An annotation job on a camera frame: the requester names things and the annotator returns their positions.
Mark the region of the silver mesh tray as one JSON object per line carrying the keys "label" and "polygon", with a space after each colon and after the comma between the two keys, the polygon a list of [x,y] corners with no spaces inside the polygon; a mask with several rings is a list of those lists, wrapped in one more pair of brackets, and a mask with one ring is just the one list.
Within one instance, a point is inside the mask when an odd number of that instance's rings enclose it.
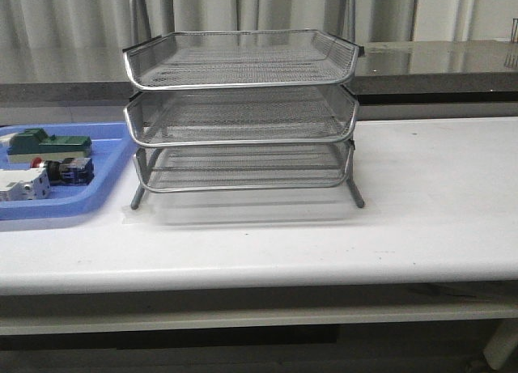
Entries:
{"label": "silver mesh tray", "polygon": [[360,47],[316,29],[172,32],[124,49],[141,91],[340,84]]}
{"label": "silver mesh tray", "polygon": [[140,184],[154,193],[326,188],[349,176],[353,149],[337,144],[139,148]]}
{"label": "silver mesh tray", "polygon": [[358,109],[328,85],[141,92],[124,115],[143,147],[331,143],[351,138]]}

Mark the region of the red emergency stop button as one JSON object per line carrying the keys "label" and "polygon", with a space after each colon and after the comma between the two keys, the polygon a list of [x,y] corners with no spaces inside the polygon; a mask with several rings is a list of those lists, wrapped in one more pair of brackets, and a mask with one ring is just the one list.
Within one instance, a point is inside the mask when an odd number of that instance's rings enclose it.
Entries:
{"label": "red emergency stop button", "polygon": [[88,185],[94,179],[94,164],[89,157],[69,157],[62,161],[36,157],[31,168],[46,170],[51,185]]}

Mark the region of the clear tape patch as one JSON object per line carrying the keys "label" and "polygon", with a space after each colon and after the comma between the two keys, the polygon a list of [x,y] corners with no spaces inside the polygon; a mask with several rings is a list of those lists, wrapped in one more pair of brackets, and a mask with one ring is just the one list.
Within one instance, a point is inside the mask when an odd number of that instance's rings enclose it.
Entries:
{"label": "clear tape patch", "polygon": [[130,206],[124,206],[121,209],[122,223],[126,225],[160,225],[162,223],[161,217],[154,206],[147,203],[141,203],[137,209],[132,209]]}

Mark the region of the blue plastic tray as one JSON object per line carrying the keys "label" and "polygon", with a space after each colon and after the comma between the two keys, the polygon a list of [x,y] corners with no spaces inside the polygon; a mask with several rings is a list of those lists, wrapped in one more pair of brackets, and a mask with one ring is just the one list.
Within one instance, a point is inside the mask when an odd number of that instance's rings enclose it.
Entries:
{"label": "blue plastic tray", "polygon": [[70,217],[99,209],[136,149],[124,122],[12,125],[2,127],[1,135],[31,127],[42,128],[49,135],[90,137],[95,177],[88,185],[53,186],[46,199],[3,201],[2,220]]}

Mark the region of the white circuit breaker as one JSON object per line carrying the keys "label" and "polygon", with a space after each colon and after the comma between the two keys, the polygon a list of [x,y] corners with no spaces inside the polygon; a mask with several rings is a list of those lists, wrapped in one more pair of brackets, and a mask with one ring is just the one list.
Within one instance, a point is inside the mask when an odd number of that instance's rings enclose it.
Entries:
{"label": "white circuit breaker", "polygon": [[40,200],[50,193],[49,177],[43,168],[1,170],[1,201]]}

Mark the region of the dark stone counter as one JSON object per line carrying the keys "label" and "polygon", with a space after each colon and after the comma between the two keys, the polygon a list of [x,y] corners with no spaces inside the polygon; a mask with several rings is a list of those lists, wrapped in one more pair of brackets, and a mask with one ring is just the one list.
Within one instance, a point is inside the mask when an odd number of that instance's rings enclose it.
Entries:
{"label": "dark stone counter", "polygon": [[[367,104],[512,102],[517,47],[496,40],[367,43],[350,89]],[[1,51],[3,104],[124,101],[131,93],[119,48]]]}

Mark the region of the green electrical module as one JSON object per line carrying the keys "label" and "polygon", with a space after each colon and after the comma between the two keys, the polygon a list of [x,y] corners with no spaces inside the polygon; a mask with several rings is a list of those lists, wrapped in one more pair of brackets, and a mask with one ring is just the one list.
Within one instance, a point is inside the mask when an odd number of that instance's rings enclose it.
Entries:
{"label": "green electrical module", "polygon": [[6,153],[10,163],[30,163],[35,158],[89,157],[91,150],[92,140],[88,136],[48,135],[43,128],[29,128],[13,136]]}

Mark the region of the white curtain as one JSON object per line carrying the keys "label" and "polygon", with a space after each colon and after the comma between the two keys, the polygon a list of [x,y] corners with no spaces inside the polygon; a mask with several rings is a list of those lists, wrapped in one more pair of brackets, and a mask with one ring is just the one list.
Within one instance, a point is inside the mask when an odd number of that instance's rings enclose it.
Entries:
{"label": "white curtain", "polygon": [[[341,0],[146,0],[138,30],[229,31],[346,26]],[[509,36],[517,0],[355,0],[359,43]],[[4,49],[130,45],[130,0],[1,0]]]}

